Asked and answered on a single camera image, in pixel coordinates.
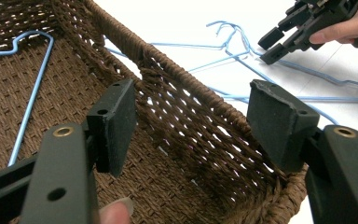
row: hand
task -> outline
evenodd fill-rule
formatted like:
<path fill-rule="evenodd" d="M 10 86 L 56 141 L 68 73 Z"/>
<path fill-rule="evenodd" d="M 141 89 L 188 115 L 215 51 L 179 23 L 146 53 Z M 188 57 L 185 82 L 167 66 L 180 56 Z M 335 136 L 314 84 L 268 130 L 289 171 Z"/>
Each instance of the hand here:
<path fill-rule="evenodd" d="M 114 201 L 100 210 L 101 224 L 130 224 L 133 202 L 130 198 Z"/>
<path fill-rule="evenodd" d="M 352 44 L 358 37 L 358 10 L 349 20 L 326 27 L 310 36 L 310 43 L 324 44 L 336 40 L 341 44 Z"/>

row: woven basket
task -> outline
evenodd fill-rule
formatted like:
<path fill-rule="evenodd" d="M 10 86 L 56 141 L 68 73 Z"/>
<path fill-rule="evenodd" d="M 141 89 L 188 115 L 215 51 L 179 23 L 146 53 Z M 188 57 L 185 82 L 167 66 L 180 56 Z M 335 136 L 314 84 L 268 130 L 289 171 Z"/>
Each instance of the woven basket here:
<path fill-rule="evenodd" d="M 1 0 L 0 50 L 28 30 L 55 42 L 19 159 L 37 152 L 48 128 L 82 122 L 109 84 L 132 78 L 138 125 L 122 176 L 96 175 L 100 206 L 131 197 L 133 223 L 287 223 L 298 211 L 304 172 L 277 169 L 241 112 L 94 2 Z M 104 35 L 142 77 L 104 48 Z M 26 38 L 18 53 L 0 57 L 0 170 L 47 45 Z"/>

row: blue wire hanger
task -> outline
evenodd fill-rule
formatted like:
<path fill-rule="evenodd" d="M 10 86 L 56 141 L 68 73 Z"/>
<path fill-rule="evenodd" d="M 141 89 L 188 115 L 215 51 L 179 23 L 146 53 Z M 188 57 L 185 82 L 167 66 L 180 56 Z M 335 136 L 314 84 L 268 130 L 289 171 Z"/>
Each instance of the blue wire hanger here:
<path fill-rule="evenodd" d="M 173 43 L 151 43 L 155 46 L 167 46 L 167 47 L 182 47 L 182 48 L 195 48 L 195 49 L 224 49 L 225 53 L 228 55 L 227 57 L 223 58 L 223 59 L 219 59 L 217 61 L 213 61 L 210 63 L 206 63 L 204 65 L 198 66 L 196 68 L 193 69 L 189 69 L 187 70 L 188 72 L 194 72 L 197 71 L 203 67 L 207 67 L 216 63 L 221 63 L 223 61 L 226 60 L 230 60 L 230 59 L 234 59 L 236 60 L 238 63 L 241 63 L 242 65 L 244 65 L 245 67 L 247 67 L 248 69 L 250 69 L 251 71 L 253 71 L 254 73 L 256 73 L 258 76 L 262 77 L 263 79 L 265 79 L 266 81 L 269 81 L 271 83 L 275 83 L 271 78 L 269 78 L 268 76 L 266 76 L 265 74 L 257 71 L 256 69 L 254 69 L 252 66 L 250 66 L 249 64 L 247 64 L 244 60 L 240 59 L 240 56 L 242 55 L 246 55 L 246 54 L 250 54 L 253 53 L 254 55 L 257 56 L 261 56 L 262 53 L 257 52 L 251 45 L 250 42 L 248 40 L 248 38 L 246 37 L 243 29 L 232 22 L 227 22 L 227 21 L 214 21 L 211 22 L 209 24 L 207 24 L 206 26 L 212 26 L 215 24 L 219 24 L 218 30 L 216 32 L 217 35 L 219 35 L 220 31 L 225 28 L 225 27 L 231 27 L 233 29 L 233 31 L 230 33 L 230 35 L 228 36 L 228 38 L 226 39 L 226 41 L 220 45 L 220 46 L 208 46 L 208 45 L 194 45 L 194 44 L 173 44 Z M 229 43 L 232 39 L 232 37 L 237 33 L 240 32 L 241 34 L 241 41 L 242 44 L 244 46 L 244 52 L 241 53 L 237 53 L 237 54 L 233 54 L 229 51 Z M 126 57 L 126 55 L 122 54 L 121 52 L 114 50 L 114 49 L 108 49 L 111 52 L 115 53 L 115 54 L 119 54 L 123 57 Z M 317 72 L 314 71 L 312 69 L 303 67 L 301 65 L 295 64 L 295 63 L 290 63 L 284 60 L 280 60 L 280 63 L 282 63 L 285 66 L 288 66 L 290 68 L 295 68 L 297 70 L 300 70 L 302 72 L 314 75 L 316 77 L 319 78 L 323 78 L 329 82 L 332 82 L 333 84 L 336 84 L 338 86 L 343 86 L 343 85 L 347 85 L 347 84 L 352 84 L 355 86 L 358 86 L 358 82 L 357 81 L 353 81 L 353 80 L 338 80 L 336 78 L 333 78 L 327 74 L 321 73 L 321 72 Z M 234 100 L 238 100 L 238 101 L 242 101 L 244 103 L 248 103 L 248 99 L 249 96 L 241 96 L 241 95 L 232 95 L 229 94 L 227 92 L 223 92 L 218 90 L 217 88 L 213 88 L 213 87 L 209 87 L 211 90 L 216 91 L 220 94 L 222 94 L 223 98 L 230 98 L 230 99 L 234 99 Z M 298 96 L 297 98 L 299 98 L 300 100 L 303 101 L 312 101 L 312 102 L 329 102 L 329 103 L 358 103 L 358 98 L 355 97 L 320 97 L 320 96 Z M 337 121 L 334 120 L 333 118 L 331 118 L 330 116 L 328 116 L 327 114 L 325 114 L 323 111 L 319 110 L 318 108 L 314 107 L 311 105 L 312 108 L 314 108 L 316 111 L 318 111 L 318 113 L 320 113 L 322 116 L 326 117 L 327 119 L 329 119 L 332 123 L 337 124 Z"/>
<path fill-rule="evenodd" d="M 54 38 L 51 35 L 41 32 L 41 31 L 28 31 L 28 32 L 25 32 L 25 33 L 17 36 L 15 39 L 13 39 L 13 49 L 6 50 L 6 51 L 0 51 L 0 56 L 7 56 L 7 55 L 15 54 L 19 50 L 19 46 L 18 46 L 19 41 L 29 35 L 43 35 L 43 36 L 47 37 L 49 39 L 48 49 L 46 51 L 46 55 L 45 55 L 45 58 L 43 59 L 42 65 L 40 66 L 40 70 L 37 75 L 36 82 L 34 84 L 34 89 L 31 93 L 31 97 L 28 102 L 27 108 L 25 109 L 24 117 L 22 118 L 21 126 L 19 129 L 19 133 L 17 135 L 16 142 L 14 144 L 13 151 L 11 153 L 10 160 L 9 160 L 7 166 L 13 165 L 17 160 L 17 156 L 19 154 L 20 147 L 21 147 L 21 141 L 24 136 L 24 133 L 25 133 L 25 130 L 26 130 L 26 127 L 28 124 L 28 120 L 31 116 L 32 107 L 34 105 L 34 100 L 35 100 L 37 92 L 39 90 L 40 83 L 42 82 L 42 77 L 45 73 L 46 66 L 48 64 L 48 58 L 51 54 L 51 50 L 53 49 L 53 44 L 54 44 Z"/>

